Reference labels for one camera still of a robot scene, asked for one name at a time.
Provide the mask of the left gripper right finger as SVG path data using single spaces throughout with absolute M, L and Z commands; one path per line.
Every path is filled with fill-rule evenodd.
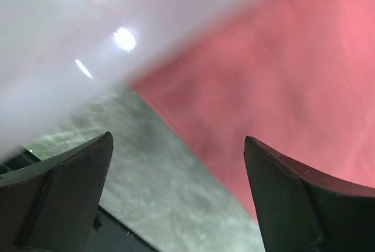
M 328 175 L 254 137 L 244 160 L 266 251 L 374 251 L 374 189 Z

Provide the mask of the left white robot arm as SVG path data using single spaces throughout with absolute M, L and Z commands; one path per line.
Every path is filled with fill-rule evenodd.
M 374 0 L 1 0 L 1 159 L 96 136 L 29 250 L 373 251 Z

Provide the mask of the salmon pink t-shirt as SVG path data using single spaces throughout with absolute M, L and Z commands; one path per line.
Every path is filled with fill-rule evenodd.
M 132 89 L 250 214 L 246 136 L 374 186 L 374 0 L 263 0 Z

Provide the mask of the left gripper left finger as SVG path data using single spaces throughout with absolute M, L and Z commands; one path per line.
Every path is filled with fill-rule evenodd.
M 106 132 L 1 175 L 1 251 L 84 251 L 113 154 Z

